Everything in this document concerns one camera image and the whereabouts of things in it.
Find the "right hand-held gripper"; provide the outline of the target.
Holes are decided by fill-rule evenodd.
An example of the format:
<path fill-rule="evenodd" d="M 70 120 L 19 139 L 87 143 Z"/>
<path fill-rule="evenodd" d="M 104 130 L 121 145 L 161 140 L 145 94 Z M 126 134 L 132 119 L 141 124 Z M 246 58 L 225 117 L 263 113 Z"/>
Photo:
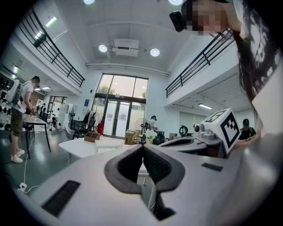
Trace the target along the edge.
<path fill-rule="evenodd" d="M 219 157 L 226 157 L 240 137 L 240 129 L 231 108 L 222 109 L 199 124 L 196 124 L 193 136 L 176 138 L 160 144 L 160 147 L 173 151 L 201 151 L 206 145 L 220 144 Z"/>

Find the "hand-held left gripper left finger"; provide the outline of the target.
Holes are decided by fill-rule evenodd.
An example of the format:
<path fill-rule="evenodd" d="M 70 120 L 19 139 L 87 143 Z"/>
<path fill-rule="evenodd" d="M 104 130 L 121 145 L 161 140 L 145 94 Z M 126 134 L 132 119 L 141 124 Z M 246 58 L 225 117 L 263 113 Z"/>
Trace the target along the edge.
<path fill-rule="evenodd" d="M 104 167 L 109 183 L 122 193 L 141 194 L 142 188 L 137 180 L 143 154 L 143 145 L 139 144 L 109 160 Z"/>

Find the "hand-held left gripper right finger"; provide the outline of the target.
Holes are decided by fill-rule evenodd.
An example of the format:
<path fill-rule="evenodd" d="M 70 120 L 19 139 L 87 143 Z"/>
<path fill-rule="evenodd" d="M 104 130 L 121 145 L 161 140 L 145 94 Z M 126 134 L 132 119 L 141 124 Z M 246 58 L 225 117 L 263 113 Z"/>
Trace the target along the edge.
<path fill-rule="evenodd" d="M 161 194 L 175 190 L 185 175 L 182 163 L 150 145 L 143 146 L 143 164 L 152 180 L 148 208 L 158 220 L 164 220 L 176 212 L 164 205 Z"/>

